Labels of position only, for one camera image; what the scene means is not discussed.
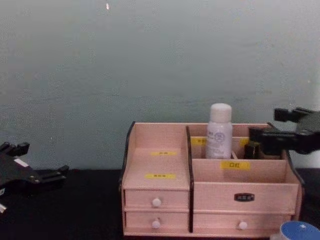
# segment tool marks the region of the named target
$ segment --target blue lid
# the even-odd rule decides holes
[[[281,233],[290,240],[320,240],[320,230],[303,221],[284,223]]]

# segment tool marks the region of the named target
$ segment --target black tabletop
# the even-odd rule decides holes
[[[304,221],[320,227],[320,169],[299,169],[306,181]],[[1,203],[1,240],[121,240],[119,170],[71,170],[62,189]]]

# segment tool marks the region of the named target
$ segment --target black metal bracket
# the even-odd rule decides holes
[[[282,150],[294,150],[307,155],[320,150],[320,112],[296,108],[292,112],[276,108],[274,120],[297,123],[296,131],[281,131],[272,128],[250,128],[251,141],[261,143],[266,155],[279,155]]]
[[[39,174],[27,163],[17,158],[28,153],[27,142],[13,145],[5,142],[0,145],[0,198],[10,194],[27,196],[61,188],[67,178],[67,165],[58,170]],[[0,204],[0,213],[6,208]]]

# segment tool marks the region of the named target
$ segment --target drawer front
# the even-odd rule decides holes
[[[290,215],[196,213],[193,218],[193,227],[194,229],[279,230],[283,223],[290,220]]]
[[[179,209],[189,208],[187,191],[144,191],[126,190],[127,208]]]
[[[253,201],[236,201],[235,195],[249,193]],[[194,209],[203,211],[247,211],[294,215],[298,185],[281,183],[194,184]]]
[[[127,212],[127,228],[142,228],[148,232],[165,229],[188,230],[188,213]]]

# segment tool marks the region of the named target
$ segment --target wooden desk organizer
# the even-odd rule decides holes
[[[268,238],[298,220],[303,181],[289,152],[243,159],[249,127],[270,125],[233,124],[233,159],[222,160],[205,159],[206,123],[132,123],[119,180],[124,236]]]

